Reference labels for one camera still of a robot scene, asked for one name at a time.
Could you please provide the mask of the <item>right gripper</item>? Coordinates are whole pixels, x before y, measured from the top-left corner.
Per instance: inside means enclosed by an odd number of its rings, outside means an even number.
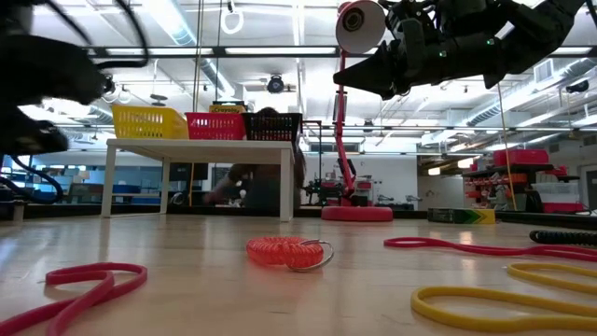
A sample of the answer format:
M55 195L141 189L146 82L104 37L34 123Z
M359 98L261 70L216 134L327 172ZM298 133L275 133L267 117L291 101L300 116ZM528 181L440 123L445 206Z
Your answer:
M384 101L419 85L476 76L497 51L495 0L387 1L385 41L364 61L340 70L333 81L379 95Z

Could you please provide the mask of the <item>black plastic basket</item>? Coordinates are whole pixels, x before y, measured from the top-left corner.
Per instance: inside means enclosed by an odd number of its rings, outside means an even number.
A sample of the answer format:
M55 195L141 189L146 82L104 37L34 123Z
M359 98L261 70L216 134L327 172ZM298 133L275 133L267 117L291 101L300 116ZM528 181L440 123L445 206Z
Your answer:
M302 115L285 113L275 116L243 113L246 138L249 141L284 141L295 144L302 131Z

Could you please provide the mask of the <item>yellow plastic basket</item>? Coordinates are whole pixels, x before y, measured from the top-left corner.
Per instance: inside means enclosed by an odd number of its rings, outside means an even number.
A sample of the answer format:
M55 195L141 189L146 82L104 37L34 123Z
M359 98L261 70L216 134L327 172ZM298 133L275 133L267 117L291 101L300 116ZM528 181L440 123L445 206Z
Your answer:
M187 121L168 107L113 105L116 138L188 139Z

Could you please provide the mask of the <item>red plastic basket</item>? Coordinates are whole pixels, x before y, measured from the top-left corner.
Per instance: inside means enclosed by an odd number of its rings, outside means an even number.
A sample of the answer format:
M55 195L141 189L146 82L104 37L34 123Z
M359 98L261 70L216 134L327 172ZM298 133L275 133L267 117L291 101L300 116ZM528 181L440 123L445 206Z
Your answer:
M243 140L245 128L241 114L186 113L191 140Z

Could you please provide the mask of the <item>orange coil keychain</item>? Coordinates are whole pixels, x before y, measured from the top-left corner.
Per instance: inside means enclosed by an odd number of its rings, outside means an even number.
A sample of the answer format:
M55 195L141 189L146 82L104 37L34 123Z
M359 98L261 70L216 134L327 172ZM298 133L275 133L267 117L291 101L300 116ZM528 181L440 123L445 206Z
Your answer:
M251 239L245 251L257 264L285 266L297 273L321 269L335 257L334 247L327 241L290 236Z

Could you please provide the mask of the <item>red rubber band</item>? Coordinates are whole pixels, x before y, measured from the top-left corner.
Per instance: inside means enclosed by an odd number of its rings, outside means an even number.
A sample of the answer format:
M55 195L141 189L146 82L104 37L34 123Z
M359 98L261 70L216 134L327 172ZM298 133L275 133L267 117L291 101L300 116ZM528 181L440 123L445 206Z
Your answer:
M390 238L384 240L383 245L392 248L451 248L477 255L497 257L540 256L597 262L597 250L561 245L536 245L531 247L462 245L424 237Z
M147 280L145 266L99 262L62 268L46 274L50 286L97 281L91 290L69 300L56 301L13 315L0 322L0 336L12 336L39 323L48 321L46 336L62 336L68 326L87 309L112 301L141 287Z

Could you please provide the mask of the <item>yellow rubber band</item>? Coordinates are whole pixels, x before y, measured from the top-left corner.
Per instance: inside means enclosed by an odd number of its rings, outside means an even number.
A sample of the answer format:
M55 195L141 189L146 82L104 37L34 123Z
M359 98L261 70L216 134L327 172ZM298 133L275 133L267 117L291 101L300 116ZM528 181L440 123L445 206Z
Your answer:
M513 263L507 273L531 283L557 287L574 292L597 295L597 285L581 284L538 274L538 270L555 270L597 279L597 270L554 263ZM501 301L542 308L553 315L527 315L511 319L481 318L458 315L426 302L432 297L466 297L487 301ZM480 332L508 333L540 329L579 330L597 332L597 306L555 301L536 296L480 287L420 287L412 292L410 308L417 314L439 324L457 329Z

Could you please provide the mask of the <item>black coil keychain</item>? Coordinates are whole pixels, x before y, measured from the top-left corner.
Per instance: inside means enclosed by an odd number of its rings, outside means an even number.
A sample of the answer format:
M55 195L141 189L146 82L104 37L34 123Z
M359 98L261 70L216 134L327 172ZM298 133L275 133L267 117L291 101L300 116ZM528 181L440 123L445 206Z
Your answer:
M531 231L529 238L543 245L597 246L597 233L572 231Z

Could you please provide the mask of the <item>red desk lamp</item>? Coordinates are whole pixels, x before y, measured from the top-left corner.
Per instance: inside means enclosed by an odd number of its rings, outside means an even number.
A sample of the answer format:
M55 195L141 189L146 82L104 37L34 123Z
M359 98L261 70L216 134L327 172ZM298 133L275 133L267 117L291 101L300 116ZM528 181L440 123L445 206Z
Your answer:
M354 0L339 6L335 37L339 46L339 71L346 68L350 53L362 54L373 49L382 40L385 26L382 7L373 0ZM387 222L393 219L391 209L369 206L368 201L354 194L356 172L349 163L343 143L343 126L346 113L344 86L339 84L334 117L334 138L337 145L338 163L344 181L338 205L326 206L322 219L349 222Z

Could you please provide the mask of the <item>black overhead rig bar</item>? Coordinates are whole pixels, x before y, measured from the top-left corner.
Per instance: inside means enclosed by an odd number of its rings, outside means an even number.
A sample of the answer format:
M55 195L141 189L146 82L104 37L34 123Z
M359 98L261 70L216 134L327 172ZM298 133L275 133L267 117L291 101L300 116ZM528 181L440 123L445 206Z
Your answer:
M87 47L90 56L97 59L140 59L142 48L135 47ZM276 46L276 47L153 47L150 57L166 58L336 58L338 46ZM597 46L563 46L552 52L549 58L597 57Z

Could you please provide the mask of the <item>person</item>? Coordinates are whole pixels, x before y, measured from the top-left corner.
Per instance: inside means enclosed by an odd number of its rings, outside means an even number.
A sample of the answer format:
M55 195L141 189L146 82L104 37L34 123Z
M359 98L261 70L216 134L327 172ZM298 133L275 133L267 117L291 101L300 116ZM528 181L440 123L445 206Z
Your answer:
M264 107L256 112L260 116L276 116L280 113L272 107ZM304 154L299 147L294 151L294 208L300 207L300 192L306 172ZM203 196L204 203L219 203L228 198L234 186L247 177L248 187L243 199L245 207L259 210L272 210L280 206L280 167L270 164L233 164L216 186Z

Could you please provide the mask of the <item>black shelf rack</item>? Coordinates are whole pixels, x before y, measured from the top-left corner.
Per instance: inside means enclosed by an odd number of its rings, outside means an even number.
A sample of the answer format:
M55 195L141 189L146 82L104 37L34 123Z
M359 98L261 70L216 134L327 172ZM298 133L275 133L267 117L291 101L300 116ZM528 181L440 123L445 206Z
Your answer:
M525 212L538 173L552 164L513 164L463 174L465 204L495 211Z

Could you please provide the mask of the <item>red storage bin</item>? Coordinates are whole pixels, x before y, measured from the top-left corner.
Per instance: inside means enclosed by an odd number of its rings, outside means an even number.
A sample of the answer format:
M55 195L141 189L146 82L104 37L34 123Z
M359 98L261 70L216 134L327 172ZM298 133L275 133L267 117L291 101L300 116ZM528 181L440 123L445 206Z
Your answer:
M544 149L509 149L497 150L493 153L495 166L514 164L548 164L549 155Z
M570 214L585 210L582 203L543 203L544 211L549 214Z

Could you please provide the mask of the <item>white perforated shelf riser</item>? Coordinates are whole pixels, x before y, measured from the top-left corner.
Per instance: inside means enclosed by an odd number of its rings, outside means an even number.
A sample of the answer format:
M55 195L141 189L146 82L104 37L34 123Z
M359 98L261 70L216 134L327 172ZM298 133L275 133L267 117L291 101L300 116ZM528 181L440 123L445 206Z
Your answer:
M280 166L280 220L294 216L294 151L288 142L248 140L109 139L106 142L101 216L112 216L113 182L120 149L162 163L160 213L167 212L170 165L182 163L246 163Z

